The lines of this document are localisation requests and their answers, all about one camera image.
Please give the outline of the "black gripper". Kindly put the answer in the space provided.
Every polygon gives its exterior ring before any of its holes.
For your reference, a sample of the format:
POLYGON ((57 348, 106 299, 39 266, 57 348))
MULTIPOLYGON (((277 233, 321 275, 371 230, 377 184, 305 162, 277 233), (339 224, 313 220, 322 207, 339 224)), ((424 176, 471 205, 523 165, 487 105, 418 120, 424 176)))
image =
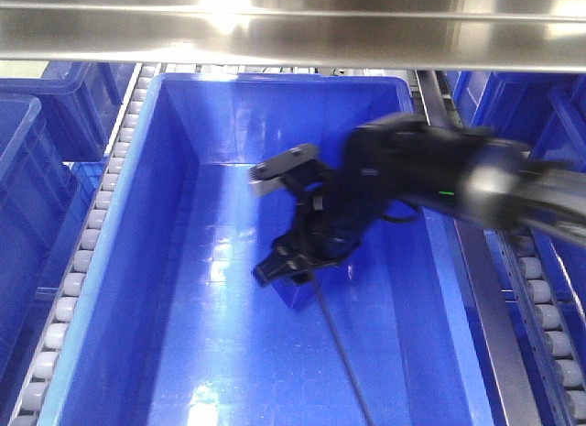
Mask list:
POLYGON ((295 214, 291 228, 252 271, 261 287, 278 279, 312 281, 315 270, 347 258, 380 216, 380 197, 369 177, 314 158, 288 171, 285 181, 296 196, 295 214))

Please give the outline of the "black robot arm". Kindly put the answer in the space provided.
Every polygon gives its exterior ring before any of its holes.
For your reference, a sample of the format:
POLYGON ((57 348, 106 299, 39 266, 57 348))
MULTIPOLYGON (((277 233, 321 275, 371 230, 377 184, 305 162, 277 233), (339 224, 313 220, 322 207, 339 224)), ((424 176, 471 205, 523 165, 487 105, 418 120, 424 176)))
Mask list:
POLYGON ((305 143, 250 169, 260 194, 283 188, 296 201, 290 228, 254 268, 261 285, 281 278, 302 285, 317 269, 341 264, 394 201, 483 228, 528 226, 585 243, 584 174, 528 158, 523 144, 479 128, 388 115, 351 131, 338 168, 319 153, 305 143))

